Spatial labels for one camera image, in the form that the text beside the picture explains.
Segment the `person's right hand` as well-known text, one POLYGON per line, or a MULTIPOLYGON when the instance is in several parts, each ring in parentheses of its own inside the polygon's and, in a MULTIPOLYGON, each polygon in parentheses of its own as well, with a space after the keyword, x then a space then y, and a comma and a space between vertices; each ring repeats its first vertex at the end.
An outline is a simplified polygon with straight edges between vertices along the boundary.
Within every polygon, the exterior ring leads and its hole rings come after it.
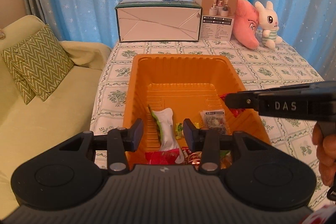
POLYGON ((317 146, 316 155, 319 161, 319 172, 325 186, 331 187, 335 176, 336 138, 335 134, 324 137, 319 125, 313 129, 312 142, 317 146))

